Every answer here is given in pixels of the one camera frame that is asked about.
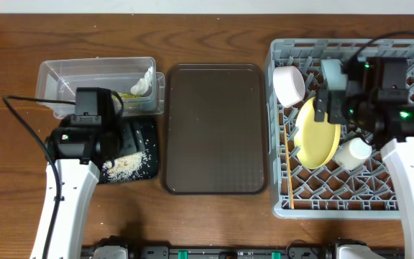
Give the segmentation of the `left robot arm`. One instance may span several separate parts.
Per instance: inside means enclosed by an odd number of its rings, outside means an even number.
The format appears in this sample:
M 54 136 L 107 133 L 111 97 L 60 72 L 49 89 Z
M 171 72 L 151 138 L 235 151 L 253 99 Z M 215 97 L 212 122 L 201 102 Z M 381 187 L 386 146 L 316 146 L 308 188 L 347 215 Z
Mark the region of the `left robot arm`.
M 99 183 L 140 179 L 147 153 L 124 101 L 106 88 L 79 88 L 75 111 L 41 145 L 45 201 L 31 258 L 78 258 L 91 197 Z

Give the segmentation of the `light blue bowl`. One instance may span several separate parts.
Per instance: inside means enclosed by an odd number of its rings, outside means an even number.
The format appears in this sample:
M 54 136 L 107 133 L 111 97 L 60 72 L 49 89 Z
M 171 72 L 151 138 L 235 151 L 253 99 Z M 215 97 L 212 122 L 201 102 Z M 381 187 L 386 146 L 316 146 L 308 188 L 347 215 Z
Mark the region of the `light blue bowl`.
M 329 91 L 345 91 L 347 86 L 347 75 L 342 71 L 343 64 L 338 59 L 321 61 L 321 70 L 326 87 Z

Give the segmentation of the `small pale green cup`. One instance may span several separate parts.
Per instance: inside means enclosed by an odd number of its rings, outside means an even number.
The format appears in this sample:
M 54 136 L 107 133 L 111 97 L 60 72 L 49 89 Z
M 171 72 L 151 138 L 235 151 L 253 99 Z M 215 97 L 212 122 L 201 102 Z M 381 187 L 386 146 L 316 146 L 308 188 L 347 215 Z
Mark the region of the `small pale green cup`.
M 343 143 L 333 157 L 335 162 L 349 171 L 358 168 L 372 154 L 372 147 L 362 138 L 355 137 Z

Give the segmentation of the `pink white bowl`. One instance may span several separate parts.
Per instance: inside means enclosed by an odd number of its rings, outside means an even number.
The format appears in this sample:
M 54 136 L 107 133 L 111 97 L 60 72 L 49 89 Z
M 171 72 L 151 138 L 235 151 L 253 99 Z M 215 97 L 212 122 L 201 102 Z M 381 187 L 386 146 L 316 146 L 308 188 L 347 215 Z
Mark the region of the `pink white bowl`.
M 303 100 L 305 83 L 301 72 L 295 66 L 274 69 L 272 80 L 276 97 L 285 108 L 289 108 Z

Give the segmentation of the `green orange snack wrapper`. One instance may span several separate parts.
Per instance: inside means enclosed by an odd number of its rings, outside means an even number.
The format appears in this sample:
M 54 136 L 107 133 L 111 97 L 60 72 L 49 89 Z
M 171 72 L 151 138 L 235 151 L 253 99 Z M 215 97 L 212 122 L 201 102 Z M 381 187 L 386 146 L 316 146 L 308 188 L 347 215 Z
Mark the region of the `green orange snack wrapper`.
M 118 93 L 126 109 L 139 108 L 147 99 L 142 95 Z

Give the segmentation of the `wooden chopstick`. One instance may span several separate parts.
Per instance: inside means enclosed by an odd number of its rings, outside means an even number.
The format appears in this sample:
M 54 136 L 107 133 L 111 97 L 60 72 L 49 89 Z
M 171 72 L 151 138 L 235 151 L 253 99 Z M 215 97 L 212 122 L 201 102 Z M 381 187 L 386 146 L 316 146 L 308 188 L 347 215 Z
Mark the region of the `wooden chopstick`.
M 285 160 L 286 160 L 286 168 L 287 168 L 287 184 L 288 184 L 288 195 L 290 200 L 290 209 L 294 209 L 294 198 L 293 198 L 293 182 L 291 176 L 291 164 L 290 164 L 290 151 L 289 151 L 289 144 L 288 144 L 288 134 L 287 134 L 287 127 L 285 123 L 283 125 L 284 131 L 284 143 L 285 143 Z

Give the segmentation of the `white tissue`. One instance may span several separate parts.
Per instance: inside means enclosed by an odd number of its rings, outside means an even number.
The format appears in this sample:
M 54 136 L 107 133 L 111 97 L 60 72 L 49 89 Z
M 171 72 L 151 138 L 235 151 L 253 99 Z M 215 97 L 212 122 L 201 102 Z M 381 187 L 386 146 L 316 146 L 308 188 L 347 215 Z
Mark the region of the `white tissue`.
M 131 87 L 131 94 L 135 96 L 144 96 L 150 89 L 152 85 L 152 76 L 154 68 L 149 67 L 147 72 L 144 74 L 144 77 L 139 79 L 138 82 Z

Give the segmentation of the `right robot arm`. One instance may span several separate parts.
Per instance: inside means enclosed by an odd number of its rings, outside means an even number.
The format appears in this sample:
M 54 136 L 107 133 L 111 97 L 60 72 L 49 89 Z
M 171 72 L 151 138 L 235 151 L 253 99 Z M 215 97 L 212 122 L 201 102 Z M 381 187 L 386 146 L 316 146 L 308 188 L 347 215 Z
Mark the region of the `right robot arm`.
M 322 60 L 325 89 L 316 95 L 315 121 L 351 124 L 372 134 L 398 202 L 405 257 L 414 258 L 414 105 L 406 58 Z

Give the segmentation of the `yellow plate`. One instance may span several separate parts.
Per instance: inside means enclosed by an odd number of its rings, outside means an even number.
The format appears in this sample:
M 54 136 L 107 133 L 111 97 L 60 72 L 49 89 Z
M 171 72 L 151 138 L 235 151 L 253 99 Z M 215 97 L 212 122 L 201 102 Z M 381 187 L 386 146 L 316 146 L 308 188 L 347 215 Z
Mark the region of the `yellow plate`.
M 298 131 L 294 137 L 294 146 L 300 148 L 297 158 L 308 169 L 327 164 L 334 156 L 341 138 L 341 125 L 328 123 L 327 113 L 323 114 L 322 122 L 314 120 L 315 100 L 312 97 L 304 103 L 295 123 Z

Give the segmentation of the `pile of rice scraps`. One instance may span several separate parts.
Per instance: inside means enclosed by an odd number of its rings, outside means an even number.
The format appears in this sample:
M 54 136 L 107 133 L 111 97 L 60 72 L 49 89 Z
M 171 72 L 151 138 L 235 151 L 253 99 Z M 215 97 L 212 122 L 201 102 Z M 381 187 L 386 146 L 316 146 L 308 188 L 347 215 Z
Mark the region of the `pile of rice scraps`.
M 157 138 L 143 135 L 144 151 L 122 155 L 106 161 L 101 169 L 100 184 L 124 183 L 154 178 L 159 168 Z

